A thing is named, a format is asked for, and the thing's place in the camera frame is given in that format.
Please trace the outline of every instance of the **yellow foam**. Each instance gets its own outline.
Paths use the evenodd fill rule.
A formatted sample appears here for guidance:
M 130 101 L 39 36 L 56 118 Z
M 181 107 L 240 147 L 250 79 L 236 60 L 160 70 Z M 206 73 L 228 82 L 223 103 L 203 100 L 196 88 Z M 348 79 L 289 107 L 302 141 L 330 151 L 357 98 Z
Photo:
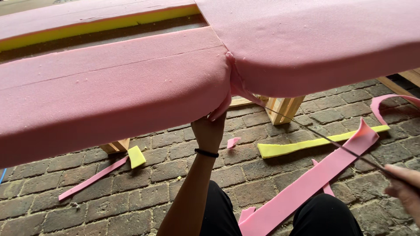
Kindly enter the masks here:
M 146 162 L 146 159 L 144 158 L 143 153 L 140 151 L 138 146 L 130 148 L 128 152 L 132 169 Z
M 89 23 L 71 25 L 64 28 L 55 28 L 49 31 L 40 31 L 34 34 L 22 35 L 0 41 L 0 52 L 14 48 L 24 47 L 41 42 L 47 42 L 55 39 L 62 39 L 71 36 L 100 32 L 109 29 L 118 29 L 138 24 L 146 24 L 167 19 L 173 19 L 182 16 L 199 14 L 196 5 L 189 5 L 182 8 L 171 8 L 163 11 L 141 13 L 126 17 L 106 19 Z
M 389 126 L 384 125 L 384 126 L 372 127 L 372 129 L 375 132 L 383 132 L 383 131 L 389 130 L 390 128 L 389 128 Z M 344 133 L 344 134 L 329 136 L 328 138 L 335 141 L 335 142 L 339 142 L 339 141 L 349 139 L 355 133 L 356 133 L 356 131 L 351 131 L 351 132 Z M 295 152 L 297 150 L 310 148 L 310 147 L 317 147 L 317 146 L 321 146 L 321 145 L 325 145 L 325 144 L 329 144 L 329 143 L 330 142 L 328 140 L 324 139 L 324 138 L 315 139 L 315 140 L 308 140 L 308 141 L 298 142 L 298 143 L 294 143 L 294 144 L 285 144 L 285 145 L 259 144 L 258 143 L 258 150 L 260 151 L 261 156 L 264 159 L 266 159 L 266 158 L 286 155 L 286 154 L 289 154 L 291 152 Z

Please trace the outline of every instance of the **black pants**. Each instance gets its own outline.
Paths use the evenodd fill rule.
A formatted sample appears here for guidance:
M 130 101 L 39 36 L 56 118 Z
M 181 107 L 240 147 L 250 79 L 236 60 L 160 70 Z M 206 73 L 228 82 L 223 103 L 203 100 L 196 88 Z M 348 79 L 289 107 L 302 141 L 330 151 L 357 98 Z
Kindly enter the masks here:
M 210 181 L 200 236 L 240 236 L 228 195 Z M 337 198 L 320 194 L 307 200 L 294 214 L 290 236 L 363 236 L 348 207 Z

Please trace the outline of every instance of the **blue cable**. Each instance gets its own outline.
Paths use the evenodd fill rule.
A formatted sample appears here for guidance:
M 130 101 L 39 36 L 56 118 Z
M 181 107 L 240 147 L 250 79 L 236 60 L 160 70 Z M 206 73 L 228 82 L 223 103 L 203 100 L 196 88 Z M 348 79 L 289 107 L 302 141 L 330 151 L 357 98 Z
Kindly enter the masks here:
M 3 181 L 4 175 L 6 174 L 6 170 L 7 170 L 7 168 L 4 168 L 3 174 L 1 175 L 1 178 L 0 178 L 0 184 Z

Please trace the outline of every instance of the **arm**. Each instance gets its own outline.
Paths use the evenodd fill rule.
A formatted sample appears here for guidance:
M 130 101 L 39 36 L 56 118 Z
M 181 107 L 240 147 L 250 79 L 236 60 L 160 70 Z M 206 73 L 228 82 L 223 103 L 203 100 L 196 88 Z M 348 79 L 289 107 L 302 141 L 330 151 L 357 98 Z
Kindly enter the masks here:
M 395 165 L 385 165 L 385 169 L 420 188 L 420 172 Z M 415 223 L 420 227 L 420 196 L 411 187 L 398 180 L 391 179 L 391 184 L 391 187 L 385 189 L 385 193 L 392 197 L 398 197 L 407 213 L 414 218 Z
M 191 123 L 201 150 L 217 153 L 223 137 L 226 113 L 211 122 L 207 116 Z M 211 170 L 216 158 L 197 154 L 157 236 L 198 236 L 204 216 Z

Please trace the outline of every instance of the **hand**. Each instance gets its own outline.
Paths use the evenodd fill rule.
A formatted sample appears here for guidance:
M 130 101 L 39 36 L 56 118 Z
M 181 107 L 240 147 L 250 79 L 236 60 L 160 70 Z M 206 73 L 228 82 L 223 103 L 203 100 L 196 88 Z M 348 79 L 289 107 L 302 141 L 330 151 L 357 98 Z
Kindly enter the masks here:
M 203 151 L 218 153 L 225 128 L 226 112 L 214 121 L 203 116 L 191 123 L 192 131 L 197 139 L 198 148 Z
M 385 165 L 385 169 L 420 188 L 420 172 L 394 165 Z M 412 187 L 398 180 L 391 179 L 391 184 L 392 186 L 385 189 L 385 193 L 392 197 L 398 197 L 407 213 L 414 218 L 415 223 L 420 227 L 420 196 Z

